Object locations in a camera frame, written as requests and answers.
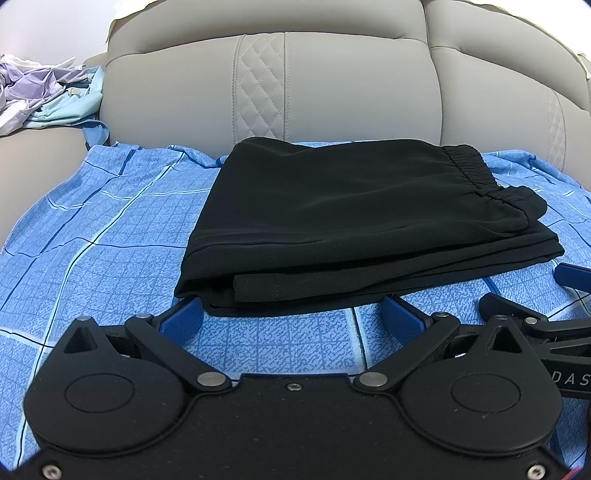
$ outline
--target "white wall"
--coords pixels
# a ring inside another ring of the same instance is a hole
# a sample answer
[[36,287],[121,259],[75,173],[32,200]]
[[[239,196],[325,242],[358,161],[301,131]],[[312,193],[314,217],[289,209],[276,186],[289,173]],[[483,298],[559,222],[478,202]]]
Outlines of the white wall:
[[106,50],[109,24],[121,0],[8,0],[0,7],[0,51],[58,63]]

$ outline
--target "blue patterned fabric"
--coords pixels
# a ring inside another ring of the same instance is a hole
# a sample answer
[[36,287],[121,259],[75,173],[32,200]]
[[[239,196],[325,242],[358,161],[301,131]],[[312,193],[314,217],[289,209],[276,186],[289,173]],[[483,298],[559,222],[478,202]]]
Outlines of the blue patterned fabric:
[[[483,157],[500,184],[530,186],[548,201],[542,221],[558,233],[565,256],[406,301],[479,323],[476,303],[494,291],[552,320],[589,316],[589,293],[558,286],[552,272],[559,261],[591,267],[591,195],[526,152]],[[37,450],[22,398],[76,316],[114,325],[171,306],[184,247],[223,160],[178,146],[93,147],[70,180],[19,220],[0,253],[1,463],[14,468]],[[400,347],[379,310],[372,304],[266,319],[206,313],[185,348],[233,380],[243,372],[355,375]],[[167,335],[174,336],[172,325]],[[568,465],[584,460],[588,407],[564,401],[554,443]]]

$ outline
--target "metal rivet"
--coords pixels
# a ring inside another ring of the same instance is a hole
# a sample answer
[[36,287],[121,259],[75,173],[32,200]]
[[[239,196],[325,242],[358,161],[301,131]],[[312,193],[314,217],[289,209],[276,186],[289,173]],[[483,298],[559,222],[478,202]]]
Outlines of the metal rivet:
[[529,480],[541,480],[545,477],[545,475],[546,468],[544,468],[544,465],[537,464],[527,470],[527,478]]
[[301,383],[288,383],[286,388],[290,392],[299,392],[302,388],[304,388],[304,385]]
[[61,478],[61,470],[55,465],[44,466],[41,469],[41,473],[43,473],[43,476],[47,478],[47,480],[60,480]]
[[365,372],[359,376],[359,383],[366,387],[383,387],[388,383],[388,377],[380,372]]
[[204,387],[220,387],[226,381],[226,376],[220,372],[205,372],[197,377],[197,382]]

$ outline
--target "black fabric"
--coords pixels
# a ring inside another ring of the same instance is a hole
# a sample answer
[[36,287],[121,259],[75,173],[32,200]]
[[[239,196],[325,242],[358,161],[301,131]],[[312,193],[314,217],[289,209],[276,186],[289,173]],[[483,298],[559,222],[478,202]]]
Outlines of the black fabric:
[[468,145],[237,144],[203,207],[175,295],[218,316],[318,312],[564,254],[546,202],[497,185]]

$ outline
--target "beige leather sofa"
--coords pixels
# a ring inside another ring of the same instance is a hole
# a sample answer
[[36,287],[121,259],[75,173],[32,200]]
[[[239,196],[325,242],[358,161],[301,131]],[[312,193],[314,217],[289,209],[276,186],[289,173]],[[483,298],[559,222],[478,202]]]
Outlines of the beige leather sofa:
[[[494,7],[160,0],[101,60],[110,142],[217,156],[252,135],[418,138],[527,150],[591,188],[591,64]],[[0,241],[85,153],[72,128],[0,138]]]

